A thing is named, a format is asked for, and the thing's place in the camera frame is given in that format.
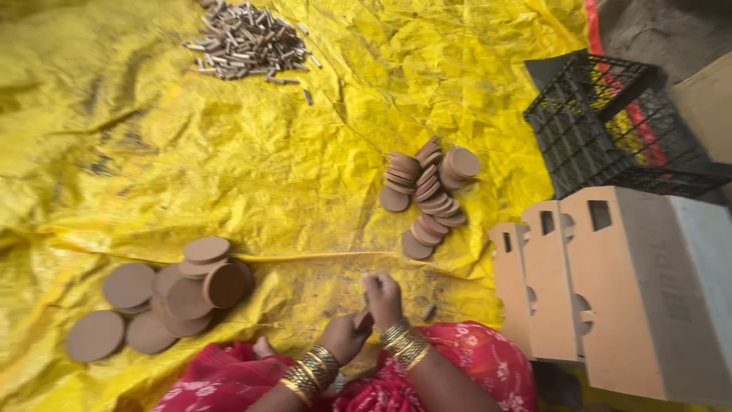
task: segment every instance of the rectangular slot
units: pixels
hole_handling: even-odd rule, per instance
[[[504,233],[504,245],[506,246],[506,253],[511,253],[511,235]]]
[[[551,232],[554,232],[554,217],[548,210],[542,210],[539,212],[539,216],[542,219],[542,236],[546,236]]]
[[[605,200],[588,200],[587,207],[590,209],[593,232],[597,232],[613,224],[612,219],[610,219],[610,209]]]

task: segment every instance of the stack of wooden discs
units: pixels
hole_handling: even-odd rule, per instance
[[[447,190],[454,191],[480,172],[480,159],[464,147],[453,147],[447,151],[439,169],[442,184]]]
[[[378,192],[378,199],[389,212],[401,212],[409,207],[409,195],[417,191],[415,184],[419,176],[419,162],[393,150],[389,154],[392,158],[384,173],[386,185]]]
[[[417,150],[416,160],[402,153],[389,151],[392,156],[389,168],[397,162],[399,167],[411,166],[410,171],[414,173],[416,161],[419,164],[419,176],[416,180],[411,179],[416,186],[414,190],[392,193],[385,190],[392,187],[387,168],[387,187],[382,188],[379,194],[381,205],[390,212],[405,210],[409,206],[406,196],[408,194],[412,195],[417,206],[422,209],[419,218],[402,234],[402,250],[407,256],[417,260],[431,256],[435,246],[449,233],[451,227],[458,227],[466,222],[466,215],[460,210],[460,202],[448,196],[445,190],[462,188],[469,177],[480,172],[480,160],[465,148],[454,147],[443,158],[437,138],[434,136]]]
[[[113,311],[82,317],[67,336],[69,357],[95,361],[114,352],[123,340],[139,353],[158,353],[178,338],[205,330],[214,308],[233,306],[254,286],[250,269],[230,259],[228,250],[226,239],[203,238],[185,247],[182,262],[157,274],[142,263],[113,270],[102,285],[105,299],[121,313],[138,315],[126,328]]]

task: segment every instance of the red fabric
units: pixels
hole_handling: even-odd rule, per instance
[[[521,351],[506,337],[476,322],[435,323],[417,328],[427,341],[477,383],[505,410],[537,410],[534,376]],[[210,344],[152,409],[161,411],[244,411],[277,384],[294,362],[284,356],[254,360],[252,345],[222,349]],[[381,351],[376,378],[350,382],[333,398],[313,403],[314,411],[424,412],[401,366]]]

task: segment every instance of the mdf board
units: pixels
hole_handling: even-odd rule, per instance
[[[706,301],[727,371],[732,371],[732,218],[726,207],[669,196]]]
[[[529,340],[530,306],[523,269],[523,236],[529,227],[523,224],[499,223],[488,231],[495,243],[493,278],[496,294],[504,303],[501,333],[511,339],[526,358],[533,360]]]
[[[561,201],[582,302],[591,386],[695,404],[727,404],[725,359],[671,202],[626,188]]]
[[[559,202],[534,203],[521,213],[521,219],[531,230],[523,246],[531,302],[531,353],[540,359],[582,361],[579,311],[575,311]]]

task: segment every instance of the foot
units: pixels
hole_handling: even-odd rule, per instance
[[[277,355],[277,351],[272,347],[272,345],[269,344],[267,336],[263,336],[257,339],[257,342],[254,344],[253,350],[257,358]]]

